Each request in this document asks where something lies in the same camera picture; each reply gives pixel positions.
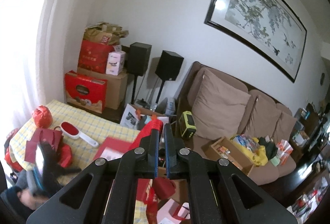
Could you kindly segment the pink paper gift bag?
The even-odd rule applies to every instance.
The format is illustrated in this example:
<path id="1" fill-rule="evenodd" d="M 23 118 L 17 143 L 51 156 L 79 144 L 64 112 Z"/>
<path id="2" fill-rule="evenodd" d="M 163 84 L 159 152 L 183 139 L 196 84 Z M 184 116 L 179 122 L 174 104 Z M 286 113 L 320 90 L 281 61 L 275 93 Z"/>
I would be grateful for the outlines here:
<path id="1" fill-rule="evenodd" d="M 160 224 L 180 224 L 190 219 L 189 202 L 179 204 L 169 199 L 157 212 L 157 223 Z"/>

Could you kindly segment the brown sofa cushion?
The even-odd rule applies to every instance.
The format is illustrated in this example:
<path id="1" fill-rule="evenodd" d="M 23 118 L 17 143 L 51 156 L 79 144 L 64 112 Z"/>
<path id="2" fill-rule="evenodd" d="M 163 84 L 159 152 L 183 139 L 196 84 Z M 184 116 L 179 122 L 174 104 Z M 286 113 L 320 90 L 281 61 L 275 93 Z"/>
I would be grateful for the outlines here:
<path id="1" fill-rule="evenodd" d="M 201 82 L 191 109 L 196 136 L 216 140 L 237 134 L 251 95 L 210 70 L 200 70 L 198 74 Z"/>

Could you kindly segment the green black portable device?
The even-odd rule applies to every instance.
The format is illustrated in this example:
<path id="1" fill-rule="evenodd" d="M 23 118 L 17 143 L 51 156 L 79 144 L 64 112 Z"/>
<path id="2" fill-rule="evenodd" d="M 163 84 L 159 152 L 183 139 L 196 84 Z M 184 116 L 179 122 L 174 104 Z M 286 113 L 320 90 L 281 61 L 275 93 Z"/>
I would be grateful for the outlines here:
<path id="1" fill-rule="evenodd" d="M 189 140 L 196 132 L 195 121 L 190 111 L 185 111 L 181 114 L 178 121 L 180 135 L 184 140 Z"/>

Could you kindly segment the brown cardboard box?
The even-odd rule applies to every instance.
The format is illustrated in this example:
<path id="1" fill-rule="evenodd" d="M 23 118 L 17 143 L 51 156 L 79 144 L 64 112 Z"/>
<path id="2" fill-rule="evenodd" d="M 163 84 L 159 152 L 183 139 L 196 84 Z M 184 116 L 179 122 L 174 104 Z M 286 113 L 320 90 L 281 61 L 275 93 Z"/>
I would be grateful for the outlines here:
<path id="1" fill-rule="evenodd" d="M 119 75 L 108 75 L 96 73 L 83 68 L 78 68 L 77 73 L 87 75 L 96 79 L 107 81 L 105 107 L 117 110 L 120 103 L 125 99 L 128 74 L 123 69 Z"/>

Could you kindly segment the cardboard box with items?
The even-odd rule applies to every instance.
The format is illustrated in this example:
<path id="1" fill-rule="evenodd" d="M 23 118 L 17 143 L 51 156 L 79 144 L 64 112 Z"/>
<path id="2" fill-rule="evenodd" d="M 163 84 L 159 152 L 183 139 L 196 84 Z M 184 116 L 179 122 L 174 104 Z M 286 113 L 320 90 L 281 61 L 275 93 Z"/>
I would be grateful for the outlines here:
<path id="1" fill-rule="evenodd" d="M 210 160 L 217 161 L 220 158 L 228 159 L 245 175 L 250 175 L 254 167 L 253 162 L 226 137 L 221 137 L 217 141 L 207 143 L 202 146 L 202 150 Z"/>

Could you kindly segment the yellow cloth on sofa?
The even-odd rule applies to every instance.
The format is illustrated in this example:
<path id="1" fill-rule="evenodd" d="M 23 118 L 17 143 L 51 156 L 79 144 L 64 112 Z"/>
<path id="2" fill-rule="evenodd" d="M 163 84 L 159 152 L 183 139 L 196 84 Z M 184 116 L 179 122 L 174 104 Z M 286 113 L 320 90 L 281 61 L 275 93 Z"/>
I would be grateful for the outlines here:
<path id="1" fill-rule="evenodd" d="M 236 135 L 230 141 L 247 157 L 255 166 L 265 166 L 268 162 L 266 149 L 258 143 L 258 139 L 246 135 Z"/>

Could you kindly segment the yellow blue checked tablecloth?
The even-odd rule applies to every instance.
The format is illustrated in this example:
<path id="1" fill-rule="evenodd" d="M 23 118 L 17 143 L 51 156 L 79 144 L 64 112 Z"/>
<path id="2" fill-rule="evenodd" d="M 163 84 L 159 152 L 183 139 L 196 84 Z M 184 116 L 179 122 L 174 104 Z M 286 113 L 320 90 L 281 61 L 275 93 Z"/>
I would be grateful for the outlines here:
<path id="1" fill-rule="evenodd" d="M 55 99 L 46 106 L 53 116 L 51 129 L 59 126 L 62 122 L 69 122 L 99 144 L 102 144 L 107 137 L 132 143 L 139 133 L 137 130 L 123 127 Z M 25 170 L 33 168 L 31 163 L 25 161 L 25 148 L 26 142 L 32 138 L 35 130 L 34 120 L 30 118 L 9 142 L 11 158 L 16 160 Z M 97 148 L 92 147 L 82 139 L 73 140 L 64 135 L 63 142 L 71 147 L 73 154 L 72 165 L 81 169 L 90 165 L 98 151 Z"/>

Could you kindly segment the crumpled gold paper bag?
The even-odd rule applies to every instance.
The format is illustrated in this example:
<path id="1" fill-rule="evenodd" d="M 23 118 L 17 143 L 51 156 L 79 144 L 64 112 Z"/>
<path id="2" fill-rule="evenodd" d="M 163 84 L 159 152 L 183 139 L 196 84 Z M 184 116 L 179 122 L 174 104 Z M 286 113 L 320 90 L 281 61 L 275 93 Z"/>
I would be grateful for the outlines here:
<path id="1" fill-rule="evenodd" d="M 119 45 L 120 39 L 128 35 L 129 31 L 117 24 L 99 22 L 85 28 L 83 39 L 98 44 Z"/>

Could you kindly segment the white pink small box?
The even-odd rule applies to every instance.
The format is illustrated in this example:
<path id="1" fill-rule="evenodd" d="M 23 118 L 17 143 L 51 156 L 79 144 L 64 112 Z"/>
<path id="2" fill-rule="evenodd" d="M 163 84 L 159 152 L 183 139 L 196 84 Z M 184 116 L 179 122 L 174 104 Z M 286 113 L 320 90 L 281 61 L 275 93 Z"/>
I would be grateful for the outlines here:
<path id="1" fill-rule="evenodd" d="M 106 74 L 119 75 L 124 67 L 126 53 L 124 51 L 110 52 L 107 59 Z"/>

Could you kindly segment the maroon paper gift bag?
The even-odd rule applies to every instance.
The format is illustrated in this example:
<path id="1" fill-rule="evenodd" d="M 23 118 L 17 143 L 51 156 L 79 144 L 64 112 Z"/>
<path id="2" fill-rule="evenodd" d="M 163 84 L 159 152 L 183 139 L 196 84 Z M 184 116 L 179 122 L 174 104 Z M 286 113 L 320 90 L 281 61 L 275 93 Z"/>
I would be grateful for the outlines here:
<path id="1" fill-rule="evenodd" d="M 62 140 L 63 135 L 61 131 L 37 128 L 31 139 L 26 141 L 24 161 L 35 163 L 36 148 L 39 143 L 48 143 L 57 152 Z"/>

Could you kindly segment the dark red gift box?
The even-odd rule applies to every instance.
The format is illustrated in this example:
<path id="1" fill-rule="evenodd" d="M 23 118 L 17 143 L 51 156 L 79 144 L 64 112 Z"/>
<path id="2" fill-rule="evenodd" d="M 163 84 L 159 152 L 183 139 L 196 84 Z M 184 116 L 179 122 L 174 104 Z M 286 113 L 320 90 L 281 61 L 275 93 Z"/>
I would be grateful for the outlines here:
<path id="1" fill-rule="evenodd" d="M 112 45 L 82 40 L 78 67 L 104 74 L 109 53 L 115 51 Z"/>

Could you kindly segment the red plastic bag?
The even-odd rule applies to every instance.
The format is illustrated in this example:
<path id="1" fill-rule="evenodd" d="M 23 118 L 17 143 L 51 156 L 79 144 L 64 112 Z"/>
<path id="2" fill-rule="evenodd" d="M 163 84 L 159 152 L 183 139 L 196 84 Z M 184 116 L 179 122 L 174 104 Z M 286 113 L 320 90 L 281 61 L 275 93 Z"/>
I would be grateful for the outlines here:
<path id="1" fill-rule="evenodd" d="M 8 136 L 7 140 L 4 144 L 5 147 L 5 161 L 6 163 L 13 169 L 15 172 L 21 172 L 23 167 L 18 163 L 18 161 L 14 158 L 11 158 L 9 153 L 9 142 L 16 135 L 18 129 L 14 129 Z M 56 153 L 56 160 L 61 167 L 69 167 L 73 161 L 73 155 L 71 151 L 71 147 L 63 141 L 60 143 L 59 148 Z"/>

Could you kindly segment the white red lint brush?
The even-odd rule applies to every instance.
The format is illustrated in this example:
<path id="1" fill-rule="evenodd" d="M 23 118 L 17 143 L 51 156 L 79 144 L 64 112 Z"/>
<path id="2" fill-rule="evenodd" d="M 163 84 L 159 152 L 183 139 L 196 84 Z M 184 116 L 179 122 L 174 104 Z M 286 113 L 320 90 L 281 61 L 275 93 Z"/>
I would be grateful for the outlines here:
<path id="1" fill-rule="evenodd" d="M 75 127 L 69 122 L 62 122 L 60 124 L 60 129 L 63 134 L 65 134 L 66 136 L 68 136 L 73 140 L 82 139 L 86 143 L 88 143 L 89 145 L 95 148 L 99 147 L 100 145 L 96 140 L 92 139 L 91 137 L 89 137 L 88 135 L 77 129 L 77 127 Z"/>

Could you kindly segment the framed ink tree painting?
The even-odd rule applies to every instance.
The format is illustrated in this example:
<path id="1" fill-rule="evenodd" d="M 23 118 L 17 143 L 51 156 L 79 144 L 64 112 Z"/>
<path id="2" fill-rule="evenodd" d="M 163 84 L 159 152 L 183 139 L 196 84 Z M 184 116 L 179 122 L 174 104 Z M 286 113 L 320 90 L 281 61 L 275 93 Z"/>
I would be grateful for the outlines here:
<path id="1" fill-rule="evenodd" d="M 296 81 L 307 30 L 284 0 L 211 0 L 205 24 L 244 43 Z"/>

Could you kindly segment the black speaker on stand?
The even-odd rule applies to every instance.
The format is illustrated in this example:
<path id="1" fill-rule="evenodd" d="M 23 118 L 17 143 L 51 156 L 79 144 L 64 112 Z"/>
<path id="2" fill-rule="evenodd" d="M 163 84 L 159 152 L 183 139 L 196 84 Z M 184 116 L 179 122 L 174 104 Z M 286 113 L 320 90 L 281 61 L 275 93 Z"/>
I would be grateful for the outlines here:
<path id="1" fill-rule="evenodd" d="M 164 84 L 166 81 L 175 81 L 179 75 L 184 58 L 173 52 L 163 50 L 160 56 L 155 74 L 161 80 L 160 89 L 156 98 L 156 103 L 159 102 Z"/>
<path id="2" fill-rule="evenodd" d="M 134 76 L 131 104 L 135 100 L 135 91 L 138 77 L 143 77 L 147 71 L 152 45 L 135 42 L 130 45 L 127 60 L 127 72 Z"/>

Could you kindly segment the brown sofa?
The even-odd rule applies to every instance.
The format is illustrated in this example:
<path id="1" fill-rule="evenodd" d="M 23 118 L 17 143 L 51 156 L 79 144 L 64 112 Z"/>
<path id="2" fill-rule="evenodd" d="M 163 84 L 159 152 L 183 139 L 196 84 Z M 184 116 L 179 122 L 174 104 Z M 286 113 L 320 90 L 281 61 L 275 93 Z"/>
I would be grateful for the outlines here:
<path id="1" fill-rule="evenodd" d="M 210 70 L 226 83 L 251 95 L 237 134 L 226 137 L 227 139 L 231 139 L 236 135 L 246 135 L 256 139 L 269 138 L 275 144 L 281 141 L 289 141 L 293 127 L 297 122 L 289 108 L 281 103 L 277 103 L 272 97 L 258 89 L 248 89 L 247 84 L 241 80 L 220 70 L 203 65 L 198 61 L 192 64 L 180 90 L 177 116 L 180 117 L 185 111 L 191 112 L 192 104 L 201 82 L 198 72 L 204 69 Z M 217 140 L 204 139 L 196 136 L 195 133 L 191 139 L 185 141 L 185 145 L 199 153 L 203 158 L 207 158 L 202 150 L 202 146 Z M 254 166 L 249 177 L 256 184 L 264 185 L 292 173 L 295 168 L 296 163 L 294 159 L 288 156 L 283 164 L 274 165 L 271 161 L 268 161 L 265 166 Z"/>

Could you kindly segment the open box with papers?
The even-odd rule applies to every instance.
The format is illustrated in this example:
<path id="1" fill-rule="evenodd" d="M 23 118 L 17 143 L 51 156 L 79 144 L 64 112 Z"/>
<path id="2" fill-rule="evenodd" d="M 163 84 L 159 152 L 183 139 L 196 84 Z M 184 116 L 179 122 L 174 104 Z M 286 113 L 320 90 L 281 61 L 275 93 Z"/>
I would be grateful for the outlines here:
<path id="1" fill-rule="evenodd" d="M 120 125 L 140 131 L 154 118 L 161 120 L 164 125 L 170 123 L 169 117 L 167 116 L 143 107 L 127 104 L 121 117 Z"/>

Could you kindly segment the white sheer curtain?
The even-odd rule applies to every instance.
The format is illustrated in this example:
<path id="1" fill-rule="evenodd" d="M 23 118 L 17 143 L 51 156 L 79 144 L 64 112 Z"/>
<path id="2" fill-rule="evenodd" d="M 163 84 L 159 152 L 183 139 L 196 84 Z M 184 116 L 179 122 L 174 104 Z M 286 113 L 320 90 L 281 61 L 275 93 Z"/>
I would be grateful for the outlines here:
<path id="1" fill-rule="evenodd" d="M 46 41 L 55 0 L 1 0 L 1 135 L 63 99 L 63 49 Z"/>

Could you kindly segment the red raffia string ball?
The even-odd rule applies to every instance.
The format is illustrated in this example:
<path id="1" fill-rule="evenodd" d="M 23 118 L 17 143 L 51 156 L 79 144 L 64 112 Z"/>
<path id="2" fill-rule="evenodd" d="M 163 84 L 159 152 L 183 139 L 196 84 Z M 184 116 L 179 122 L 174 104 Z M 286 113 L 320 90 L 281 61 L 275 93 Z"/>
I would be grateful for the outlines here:
<path id="1" fill-rule="evenodd" d="M 48 129 L 53 123 L 53 117 L 46 106 L 38 106 L 33 113 L 32 118 L 37 128 Z"/>

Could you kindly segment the red collection gift box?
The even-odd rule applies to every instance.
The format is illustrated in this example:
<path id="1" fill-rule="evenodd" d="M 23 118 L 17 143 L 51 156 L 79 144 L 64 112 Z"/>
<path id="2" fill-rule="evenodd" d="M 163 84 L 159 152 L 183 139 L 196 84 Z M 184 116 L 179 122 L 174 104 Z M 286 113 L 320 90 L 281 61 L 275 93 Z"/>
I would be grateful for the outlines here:
<path id="1" fill-rule="evenodd" d="M 74 71 L 64 75 L 67 102 L 84 109 L 102 113 L 106 104 L 107 81 Z"/>

